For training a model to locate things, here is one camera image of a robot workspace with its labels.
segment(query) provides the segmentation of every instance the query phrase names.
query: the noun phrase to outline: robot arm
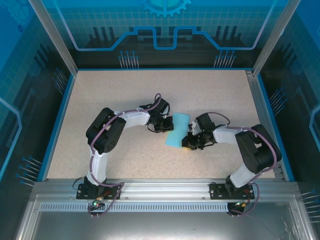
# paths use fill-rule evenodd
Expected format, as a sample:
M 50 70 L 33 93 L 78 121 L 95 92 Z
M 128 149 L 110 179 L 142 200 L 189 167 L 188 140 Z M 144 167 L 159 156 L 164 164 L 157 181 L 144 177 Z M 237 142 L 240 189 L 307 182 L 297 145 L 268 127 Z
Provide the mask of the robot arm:
M 137 110 L 149 109 L 150 107 L 153 107 L 158 100 L 159 99 L 157 98 L 153 104 L 141 105 Z M 107 179 L 106 167 L 110 152 L 117 145 L 124 129 L 138 125 L 153 125 L 154 132 L 156 133 L 172 131 L 174 128 L 173 119 L 172 116 L 168 116 L 169 111 L 169 103 L 162 98 L 160 103 L 153 110 L 128 112 L 116 118 L 110 127 L 107 128 L 94 143 L 94 149 L 96 151 L 92 162 L 94 177 L 100 183 L 103 183 Z M 120 112 L 112 111 L 110 108 L 104 108 L 99 113 L 85 134 L 88 138 L 89 145 L 104 125 L 118 113 Z M 95 188 L 94 186 L 99 185 L 93 180 L 90 172 L 87 173 L 84 182 L 93 189 Z
M 251 127 L 261 134 L 273 147 L 276 153 L 276 161 L 282 158 L 281 152 L 275 142 L 261 124 Z M 257 135 L 242 128 L 216 126 L 208 113 L 197 117 L 190 125 L 187 136 L 182 140 L 182 147 L 203 150 L 205 147 L 218 143 L 238 145 L 243 164 L 239 169 L 226 178 L 225 189 L 232 196 L 238 189 L 247 185 L 252 179 L 274 163 L 271 149 Z

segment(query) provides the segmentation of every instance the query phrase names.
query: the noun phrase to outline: blue sponge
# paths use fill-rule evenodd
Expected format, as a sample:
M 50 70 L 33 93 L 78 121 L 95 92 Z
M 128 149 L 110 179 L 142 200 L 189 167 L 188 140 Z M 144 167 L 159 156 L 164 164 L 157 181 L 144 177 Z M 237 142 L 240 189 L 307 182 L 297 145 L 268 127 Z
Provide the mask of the blue sponge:
M 175 112 L 172 117 L 174 130 L 168 133 L 165 144 L 181 148 L 181 141 L 185 136 L 187 136 L 190 115 Z

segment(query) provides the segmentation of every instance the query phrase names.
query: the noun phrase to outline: gear graphic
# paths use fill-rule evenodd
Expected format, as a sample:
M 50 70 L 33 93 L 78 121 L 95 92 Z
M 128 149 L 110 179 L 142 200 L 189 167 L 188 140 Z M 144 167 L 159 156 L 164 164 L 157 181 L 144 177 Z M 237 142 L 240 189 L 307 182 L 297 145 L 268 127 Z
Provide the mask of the gear graphic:
M 149 10 L 150 14 L 156 14 L 157 17 L 174 14 L 180 14 L 181 10 L 187 9 L 187 4 L 191 4 L 191 0 L 141 0 L 144 10 Z
M 28 0 L 0 0 L 0 7 L 5 6 L 13 19 L 21 25 L 29 17 Z

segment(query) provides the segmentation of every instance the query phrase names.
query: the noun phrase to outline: speckled beige floor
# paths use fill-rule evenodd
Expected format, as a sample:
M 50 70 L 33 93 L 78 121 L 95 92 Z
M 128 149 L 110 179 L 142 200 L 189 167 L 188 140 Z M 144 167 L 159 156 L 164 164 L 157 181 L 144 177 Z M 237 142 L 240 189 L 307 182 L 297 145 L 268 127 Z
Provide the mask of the speckled beige floor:
M 125 111 L 153 103 L 161 93 L 171 113 L 185 113 L 191 120 L 208 111 L 231 119 L 231 126 L 259 123 L 244 70 L 141 70 L 80 71 L 63 120 L 47 177 L 85 176 L 90 152 L 86 131 L 101 109 Z M 212 116 L 221 124 L 223 119 Z M 146 126 L 126 129 L 111 152 L 108 178 L 198 179 L 225 178 L 242 164 L 236 145 L 216 144 L 190 151 L 165 145 L 167 134 Z M 263 175 L 273 178 L 273 172 Z

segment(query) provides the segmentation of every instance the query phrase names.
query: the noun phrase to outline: metal base plate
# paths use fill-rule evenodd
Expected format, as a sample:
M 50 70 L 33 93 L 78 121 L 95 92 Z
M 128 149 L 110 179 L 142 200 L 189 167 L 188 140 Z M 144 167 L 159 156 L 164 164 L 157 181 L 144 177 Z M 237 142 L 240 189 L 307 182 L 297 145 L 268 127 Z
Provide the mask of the metal base plate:
M 211 200 L 247 200 L 248 195 L 244 190 L 248 190 L 250 192 L 250 199 L 255 199 L 254 189 L 251 185 L 244 185 L 243 187 L 238 188 L 237 192 L 235 192 L 233 196 L 229 196 L 224 183 L 213 182 L 209 184 Z
M 104 193 L 110 192 L 109 194 L 103 197 L 104 200 L 113 200 L 117 194 L 117 190 L 119 187 L 104 187 Z M 100 196 L 93 194 L 92 191 L 89 190 L 88 186 L 84 183 L 79 184 L 78 191 L 76 194 L 76 199 L 84 199 L 84 200 L 94 200 Z

